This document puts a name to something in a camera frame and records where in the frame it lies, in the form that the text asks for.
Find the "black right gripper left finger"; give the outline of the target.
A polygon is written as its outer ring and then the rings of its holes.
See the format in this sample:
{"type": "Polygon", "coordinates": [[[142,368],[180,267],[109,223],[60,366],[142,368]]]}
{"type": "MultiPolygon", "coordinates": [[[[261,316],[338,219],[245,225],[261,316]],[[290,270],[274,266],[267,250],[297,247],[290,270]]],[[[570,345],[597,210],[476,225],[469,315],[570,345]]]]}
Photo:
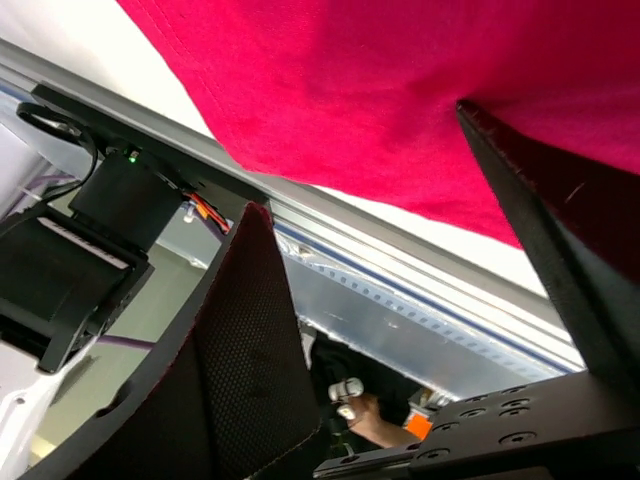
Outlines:
{"type": "Polygon", "coordinates": [[[321,416],[271,217],[242,218],[111,403],[30,479],[308,479],[321,416]]]}

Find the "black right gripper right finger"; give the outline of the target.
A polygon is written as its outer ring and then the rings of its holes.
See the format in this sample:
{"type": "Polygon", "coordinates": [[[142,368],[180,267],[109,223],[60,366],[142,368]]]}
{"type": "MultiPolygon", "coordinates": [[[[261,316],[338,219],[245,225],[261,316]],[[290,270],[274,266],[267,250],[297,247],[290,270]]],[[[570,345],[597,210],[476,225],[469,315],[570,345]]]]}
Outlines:
{"type": "Polygon", "coordinates": [[[638,175],[533,140],[466,100],[456,117],[587,368],[638,384],[638,175]]]}

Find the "pink t shirt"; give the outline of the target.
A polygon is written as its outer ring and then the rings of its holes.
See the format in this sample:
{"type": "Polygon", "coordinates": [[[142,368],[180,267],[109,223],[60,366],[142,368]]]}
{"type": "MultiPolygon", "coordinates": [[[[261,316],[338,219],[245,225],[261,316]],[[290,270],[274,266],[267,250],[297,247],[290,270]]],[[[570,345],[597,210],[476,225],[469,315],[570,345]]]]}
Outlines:
{"type": "Polygon", "coordinates": [[[635,1],[126,1],[245,169],[509,245],[455,105],[639,169],[635,1]]]}

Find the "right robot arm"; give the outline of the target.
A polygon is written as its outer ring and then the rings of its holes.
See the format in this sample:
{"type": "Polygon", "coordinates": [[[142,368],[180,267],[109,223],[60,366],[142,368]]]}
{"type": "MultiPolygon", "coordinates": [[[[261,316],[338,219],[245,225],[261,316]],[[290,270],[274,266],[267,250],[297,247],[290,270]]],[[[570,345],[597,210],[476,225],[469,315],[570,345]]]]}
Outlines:
{"type": "Polygon", "coordinates": [[[42,200],[1,222],[3,478],[638,477],[636,175],[457,104],[538,298],[338,199],[242,179],[217,142],[144,108],[39,85],[17,114],[90,168],[64,186],[68,214],[42,200]],[[112,401],[29,467],[59,384],[188,202],[215,218],[209,268],[112,401]],[[328,458],[302,323],[447,396],[427,437],[328,458]]]}

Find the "person hand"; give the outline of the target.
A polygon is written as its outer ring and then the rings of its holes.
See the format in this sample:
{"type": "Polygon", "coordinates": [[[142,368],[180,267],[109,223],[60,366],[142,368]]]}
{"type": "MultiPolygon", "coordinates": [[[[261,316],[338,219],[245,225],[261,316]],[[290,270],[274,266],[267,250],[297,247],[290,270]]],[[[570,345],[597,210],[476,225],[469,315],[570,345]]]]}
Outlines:
{"type": "Polygon", "coordinates": [[[333,383],[327,393],[349,430],[373,444],[393,448],[418,442],[419,438],[403,425],[395,425],[381,417],[377,398],[365,392],[360,379],[350,377],[333,383]]]}

